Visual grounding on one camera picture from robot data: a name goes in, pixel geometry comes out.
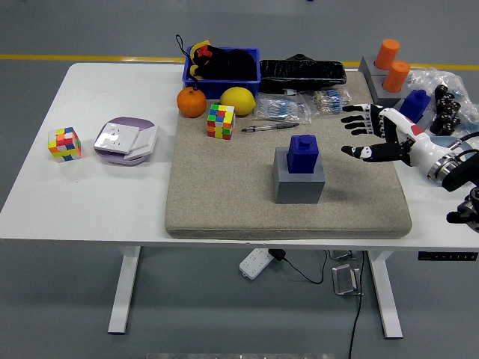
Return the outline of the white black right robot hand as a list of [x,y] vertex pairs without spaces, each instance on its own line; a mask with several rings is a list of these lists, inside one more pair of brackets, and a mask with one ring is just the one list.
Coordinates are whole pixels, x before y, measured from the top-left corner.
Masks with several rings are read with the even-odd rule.
[[352,135],[372,134],[383,140],[364,147],[343,146],[341,151],[364,162],[402,161],[417,167],[425,175],[437,162],[452,157],[447,147],[434,144],[424,130],[394,108],[374,104],[346,105],[344,112],[357,115],[343,117],[344,128]]

